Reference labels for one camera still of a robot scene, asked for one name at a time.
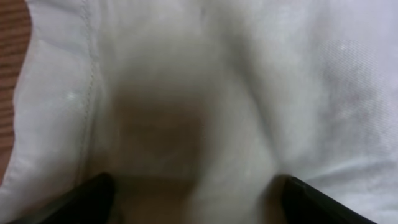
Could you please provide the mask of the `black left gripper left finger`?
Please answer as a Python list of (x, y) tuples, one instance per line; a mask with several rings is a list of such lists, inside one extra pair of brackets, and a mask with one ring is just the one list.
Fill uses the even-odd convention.
[(10, 224), (105, 224), (114, 202), (114, 180), (101, 173)]

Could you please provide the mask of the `beige khaki shorts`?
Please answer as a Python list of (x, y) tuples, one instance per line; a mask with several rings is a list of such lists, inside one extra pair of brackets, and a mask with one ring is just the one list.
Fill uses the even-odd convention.
[(397, 222), (396, 1), (29, 1), (1, 222), (109, 172), (114, 223), (279, 223), (290, 174)]

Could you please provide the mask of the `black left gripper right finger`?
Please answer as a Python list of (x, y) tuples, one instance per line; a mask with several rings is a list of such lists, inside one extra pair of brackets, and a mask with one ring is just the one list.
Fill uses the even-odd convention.
[(281, 204), (292, 224), (376, 224), (296, 177), (286, 179)]

